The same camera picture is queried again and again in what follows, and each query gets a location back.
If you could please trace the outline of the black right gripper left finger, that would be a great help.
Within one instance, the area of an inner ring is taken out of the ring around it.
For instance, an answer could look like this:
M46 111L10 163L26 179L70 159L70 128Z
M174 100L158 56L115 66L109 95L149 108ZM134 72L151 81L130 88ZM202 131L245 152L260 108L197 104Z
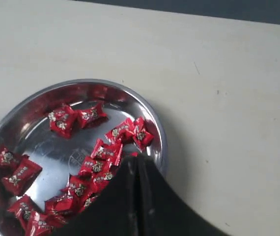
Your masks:
M63 227L65 236L139 236L135 199L138 162L128 157L121 163L96 200Z

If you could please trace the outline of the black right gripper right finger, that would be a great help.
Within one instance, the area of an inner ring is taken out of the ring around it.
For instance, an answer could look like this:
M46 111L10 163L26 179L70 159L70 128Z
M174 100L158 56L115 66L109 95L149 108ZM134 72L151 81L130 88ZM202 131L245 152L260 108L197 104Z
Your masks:
M192 210L170 187L151 157L137 157L142 236L226 236Z

